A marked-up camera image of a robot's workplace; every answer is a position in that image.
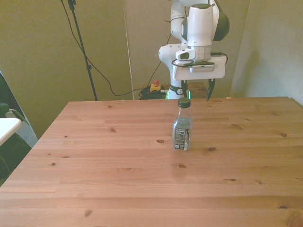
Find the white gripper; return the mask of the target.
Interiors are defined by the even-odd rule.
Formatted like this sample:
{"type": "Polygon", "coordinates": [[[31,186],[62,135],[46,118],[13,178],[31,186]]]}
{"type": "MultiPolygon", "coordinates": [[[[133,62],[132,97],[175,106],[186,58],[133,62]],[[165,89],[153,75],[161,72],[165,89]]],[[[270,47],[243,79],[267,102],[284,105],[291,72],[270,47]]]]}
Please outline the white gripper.
{"type": "Polygon", "coordinates": [[[215,86],[215,79],[225,76],[225,56],[212,57],[206,63],[183,67],[191,61],[177,60],[173,65],[172,78],[181,80],[181,88],[184,97],[188,98],[188,83],[186,80],[209,79],[206,100],[209,101],[215,86]]]}

